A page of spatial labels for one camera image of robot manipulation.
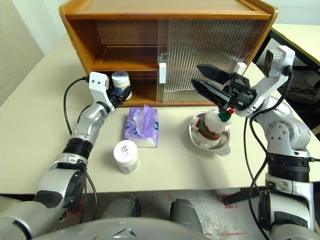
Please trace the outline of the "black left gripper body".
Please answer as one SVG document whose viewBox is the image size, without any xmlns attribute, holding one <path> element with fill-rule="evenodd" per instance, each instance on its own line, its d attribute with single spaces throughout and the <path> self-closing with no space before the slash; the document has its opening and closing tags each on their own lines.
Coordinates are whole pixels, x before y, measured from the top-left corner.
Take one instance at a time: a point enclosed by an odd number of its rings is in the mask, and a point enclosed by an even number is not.
<svg viewBox="0 0 320 240">
<path fill-rule="evenodd" d="M 122 103 L 123 95 L 112 87 L 108 90 L 108 99 L 111 103 Z"/>
</svg>

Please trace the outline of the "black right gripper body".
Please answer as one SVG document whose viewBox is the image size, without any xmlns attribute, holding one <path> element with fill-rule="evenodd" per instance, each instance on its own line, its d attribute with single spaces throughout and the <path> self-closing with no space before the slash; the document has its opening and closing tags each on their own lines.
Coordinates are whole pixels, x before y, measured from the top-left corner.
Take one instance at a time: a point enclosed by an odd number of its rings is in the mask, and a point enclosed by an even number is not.
<svg viewBox="0 0 320 240">
<path fill-rule="evenodd" d="M 230 79 L 223 91 L 230 96 L 228 101 L 230 108 L 247 108 L 251 101 L 249 80 L 238 73 L 230 75 Z"/>
</svg>

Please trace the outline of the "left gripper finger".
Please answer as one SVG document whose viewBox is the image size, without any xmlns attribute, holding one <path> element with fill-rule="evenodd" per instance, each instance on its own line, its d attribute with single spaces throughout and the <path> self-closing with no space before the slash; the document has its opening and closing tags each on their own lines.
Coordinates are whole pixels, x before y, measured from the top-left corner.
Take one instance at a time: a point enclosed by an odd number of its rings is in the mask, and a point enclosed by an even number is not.
<svg viewBox="0 0 320 240">
<path fill-rule="evenodd" d="M 129 85 L 126 88 L 117 88 L 117 93 L 122 101 L 127 101 L 132 97 L 132 87 Z"/>
</svg>

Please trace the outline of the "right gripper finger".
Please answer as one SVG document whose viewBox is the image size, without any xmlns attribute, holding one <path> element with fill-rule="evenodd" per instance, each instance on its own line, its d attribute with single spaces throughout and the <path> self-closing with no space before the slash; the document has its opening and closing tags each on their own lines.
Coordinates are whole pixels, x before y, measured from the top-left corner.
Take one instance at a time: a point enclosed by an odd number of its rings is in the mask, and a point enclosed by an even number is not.
<svg viewBox="0 0 320 240">
<path fill-rule="evenodd" d="M 196 67 L 204 77 L 219 84 L 225 84 L 229 80 L 229 73 L 215 67 L 214 65 L 198 64 Z"/>
<path fill-rule="evenodd" d="M 198 94 L 218 106 L 220 111 L 227 111 L 231 96 L 218 89 L 212 83 L 192 78 L 191 83 Z"/>
</svg>

